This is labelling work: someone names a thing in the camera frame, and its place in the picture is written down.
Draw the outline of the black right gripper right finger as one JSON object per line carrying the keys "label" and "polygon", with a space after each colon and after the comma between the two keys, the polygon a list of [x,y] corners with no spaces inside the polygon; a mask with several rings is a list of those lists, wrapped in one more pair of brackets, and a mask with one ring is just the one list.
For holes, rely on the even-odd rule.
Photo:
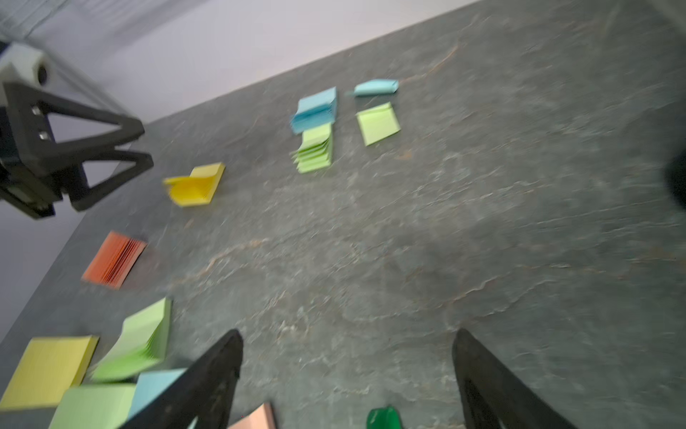
{"label": "black right gripper right finger", "polygon": [[575,429],[464,328],[452,359],[467,428]]}

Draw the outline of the light green memo pad small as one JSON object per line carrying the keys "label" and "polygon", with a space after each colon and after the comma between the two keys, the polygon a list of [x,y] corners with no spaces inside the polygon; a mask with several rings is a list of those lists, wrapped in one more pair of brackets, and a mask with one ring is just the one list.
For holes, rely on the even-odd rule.
{"label": "light green memo pad small", "polygon": [[299,173],[330,167],[333,157],[332,124],[326,123],[302,133],[301,145],[291,154]]}

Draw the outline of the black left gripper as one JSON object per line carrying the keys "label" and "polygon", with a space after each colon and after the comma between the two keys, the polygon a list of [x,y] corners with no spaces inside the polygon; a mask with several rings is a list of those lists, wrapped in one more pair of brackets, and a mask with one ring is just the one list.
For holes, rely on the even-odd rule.
{"label": "black left gripper", "polygon": [[[76,211],[88,210],[154,166],[148,153],[114,150],[145,133],[139,119],[40,90],[48,72],[43,51],[1,42],[1,198],[34,219],[54,216],[63,193]],[[86,161],[132,166],[91,187],[82,166]],[[29,170],[20,169],[26,177],[10,172],[17,166]],[[58,177],[33,175],[55,172]]]}

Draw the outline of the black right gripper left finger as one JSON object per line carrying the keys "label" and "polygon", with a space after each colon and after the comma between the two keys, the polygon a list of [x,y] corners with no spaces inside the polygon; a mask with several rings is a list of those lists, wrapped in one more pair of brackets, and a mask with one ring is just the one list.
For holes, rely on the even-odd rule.
{"label": "black right gripper left finger", "polygon": [[226,428],[239,382],[244,341],[228,331],[125,428]]}

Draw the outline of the torn light green page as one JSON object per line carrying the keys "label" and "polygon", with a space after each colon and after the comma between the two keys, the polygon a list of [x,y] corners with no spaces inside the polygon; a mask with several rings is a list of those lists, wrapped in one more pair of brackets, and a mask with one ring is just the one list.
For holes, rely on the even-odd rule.
{"label": "torn light green page", "polygon": [[358,112],[356,118],[366,146],[387,139],[401,130],[391,103]]}

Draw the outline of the torn light blue page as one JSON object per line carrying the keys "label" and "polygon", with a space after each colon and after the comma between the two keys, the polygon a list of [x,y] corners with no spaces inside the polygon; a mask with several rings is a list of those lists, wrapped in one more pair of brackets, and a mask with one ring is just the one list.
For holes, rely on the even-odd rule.
{"label": "torn light blue page", "polygon": [[395,94],[399,89],[398,80],[368,80],[355,86],[353,96],[356,98],[376,97]]}

